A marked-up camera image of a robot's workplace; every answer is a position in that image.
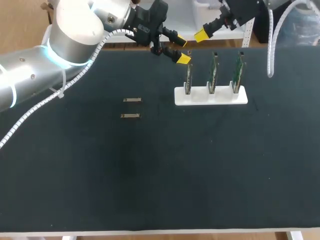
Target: white shelf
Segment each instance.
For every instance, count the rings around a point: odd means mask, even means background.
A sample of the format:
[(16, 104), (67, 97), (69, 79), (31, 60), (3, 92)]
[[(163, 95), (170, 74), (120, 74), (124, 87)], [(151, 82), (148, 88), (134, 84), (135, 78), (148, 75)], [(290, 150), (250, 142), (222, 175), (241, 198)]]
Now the white shelf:
[[(176, 30), (187, 41), (194, 41), (194, 35), (200, 29), (196, 27), (195, 16), (193, 11), (192, 0), (165, 0), (169, 5), (167, 19), (164, 26), (170, 30)], [(140, 4), (144, 9), (149, 9), (152, 0), (142, 0)], [(211, 10), (205, 13), (202, 17), (206, 23), (212, 22), (217, 15), (220, 14), (219, 10)], [(211, 40), (225, 40), (225, 39), (243, 39), (245, 36), (245, 26), (239, 27), (233, 31), (223, 27), (217, 31)], [(161, 36), (161, 42), (168, 42), (166, 36)], [(117, 35), (110, 39), (110, 43), (131, 43), (131, 39)]]

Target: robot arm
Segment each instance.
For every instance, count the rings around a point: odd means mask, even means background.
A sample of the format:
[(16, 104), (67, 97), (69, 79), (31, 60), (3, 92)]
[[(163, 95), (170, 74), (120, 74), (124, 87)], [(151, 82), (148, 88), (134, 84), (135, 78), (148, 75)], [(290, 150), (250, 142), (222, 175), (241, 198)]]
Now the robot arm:
[(0, 112), (79, 74), (95, 53), (105, 30), (126, 28), (134, 32), (131, 38), (138, 44), (156, 42), (153, 53), (164, 53), (176, 63), (186, 64), (190, 60), (158, 43), (160, 34), (167, 34), (179, 45), (186, 43), (177, 32), (163, 27), (168, 5), (162, 0), (155, 0), (149, 11), (131, 8), (130, 0), (50, 2), (55, 9), (54, 21), (42, 45), (0, 55)]
[(222, 3), (220, 18), (203, 25), (194, 36), (197, 42), (210, 39), (222, 26), (231, 30), (246, 24), (266, 6), (275, 10), (290, 0), (219, 0)]

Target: white holder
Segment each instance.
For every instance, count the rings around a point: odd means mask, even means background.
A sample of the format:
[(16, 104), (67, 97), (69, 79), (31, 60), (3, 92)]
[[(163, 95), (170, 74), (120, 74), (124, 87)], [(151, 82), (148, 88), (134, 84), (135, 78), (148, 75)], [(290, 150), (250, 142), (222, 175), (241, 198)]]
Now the white holder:
[(174, 102), (177, 106), (201, 105), (240, 105), (247, 104), (248, 98), (244, 86), (240, 86), (239, 93), (235, 94), (232, 82), (229, 86), (216, 86), (214, 94), (209, 92), (209, 83), (206, 86), (192, 86), (190, 95), (186, 94), (186, 85), (174, 89)]

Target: black table surface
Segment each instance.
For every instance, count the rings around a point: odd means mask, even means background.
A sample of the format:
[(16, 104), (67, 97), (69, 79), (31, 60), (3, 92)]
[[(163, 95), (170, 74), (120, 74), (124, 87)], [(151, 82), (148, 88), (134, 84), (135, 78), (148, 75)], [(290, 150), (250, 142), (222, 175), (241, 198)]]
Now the black table surface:
[[(266, 49), (243, 51), (248, 104), (205, 107), (174, 104), (185, 65), (101, 53), (0, 150), (0, 232), (320, 227), (320, 48), (277, 50), (272, 79)], [(228, 85), (238, 50), (217, 52)], [(0, 113), (0, 136), (49, 93)]]

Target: clear plastic bag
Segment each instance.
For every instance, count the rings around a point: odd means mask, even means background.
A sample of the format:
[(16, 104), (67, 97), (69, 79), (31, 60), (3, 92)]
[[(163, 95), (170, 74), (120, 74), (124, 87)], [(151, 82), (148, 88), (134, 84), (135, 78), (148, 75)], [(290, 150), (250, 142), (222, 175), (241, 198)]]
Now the clear plastic bag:
[(304, 5), (298, 5), (285, 19), (278, 36), (281, 47), (317, 45), (320, 39), (320, 19)]

